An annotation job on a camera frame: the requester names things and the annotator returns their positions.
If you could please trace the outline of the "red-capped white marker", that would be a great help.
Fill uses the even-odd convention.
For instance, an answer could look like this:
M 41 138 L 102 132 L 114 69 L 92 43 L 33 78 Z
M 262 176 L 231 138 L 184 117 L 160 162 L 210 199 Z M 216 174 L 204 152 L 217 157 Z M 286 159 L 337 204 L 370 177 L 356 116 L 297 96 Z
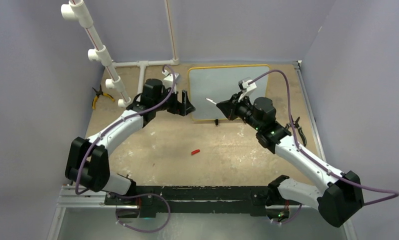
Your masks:
M 210 99 L 210 98 L 205 98 L 208 102 L 212 103 L 213 105 L 217 106 L 217 102 L 215 102 L 214 100 Z

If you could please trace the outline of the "yellow-framed whiteboard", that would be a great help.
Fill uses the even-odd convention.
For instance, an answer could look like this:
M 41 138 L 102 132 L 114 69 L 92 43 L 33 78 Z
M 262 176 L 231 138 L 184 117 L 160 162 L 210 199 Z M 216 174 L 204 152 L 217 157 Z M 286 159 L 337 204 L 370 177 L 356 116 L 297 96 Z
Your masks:
M 240 91 L 238 82 L 268 72 L 268 64 L 201 66 L 188 70 L 189 100 L 195 107 L 194 121 L 225 120 L 224 114 L 208 99 L 219 103 Z

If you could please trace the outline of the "red marker cap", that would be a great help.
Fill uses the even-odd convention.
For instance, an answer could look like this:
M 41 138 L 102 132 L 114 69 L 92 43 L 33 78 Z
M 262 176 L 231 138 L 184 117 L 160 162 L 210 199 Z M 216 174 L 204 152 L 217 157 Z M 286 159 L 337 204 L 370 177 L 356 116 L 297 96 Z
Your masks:
M 193 156 L 193 155 L 195 155 L 195 154 L 198 154 L 200 151 L 201 151 L 200 149 L 196 149 L 196 150 L 194 150 L 194 151 L 191 152 L 191 155 Z

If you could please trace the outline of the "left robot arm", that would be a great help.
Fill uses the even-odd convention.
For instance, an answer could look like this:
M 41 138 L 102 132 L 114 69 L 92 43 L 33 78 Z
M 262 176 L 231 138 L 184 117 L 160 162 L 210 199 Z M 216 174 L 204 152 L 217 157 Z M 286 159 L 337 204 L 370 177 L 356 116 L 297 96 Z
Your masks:
M 147 79 L 143 90 L 123 113 L 106 128 L 88 137 L 75 138 L 64 175 L 78 186 L 93 192 L 112 192 L 125 205 L 137 197 L 136 182 L 110 170 L 109 157 L 130 135 L 142 130 L 159 111 L 186 116 L 195 111 L 188 92 L 178 92 L 176 84 Z

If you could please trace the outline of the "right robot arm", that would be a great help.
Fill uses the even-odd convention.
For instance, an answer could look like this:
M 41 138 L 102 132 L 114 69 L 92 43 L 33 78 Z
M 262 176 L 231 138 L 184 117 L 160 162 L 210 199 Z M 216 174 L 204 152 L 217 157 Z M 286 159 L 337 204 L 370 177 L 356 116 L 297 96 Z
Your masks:
M 359 176 L 327 164 L 298 143 L 293 133 L 276 120 L 277 110 L 271 99 L 258 97 L 251 102 L 239 93 L 216 107 L 230 121 L 237 118 L 256 131 L 258 143 L 286 160 L 305 175 L 312 184 L 281 175 L 268 185 L 266 205 L 292 200 L 311 207 L 331 226 L 339 228 L 364 206 Z

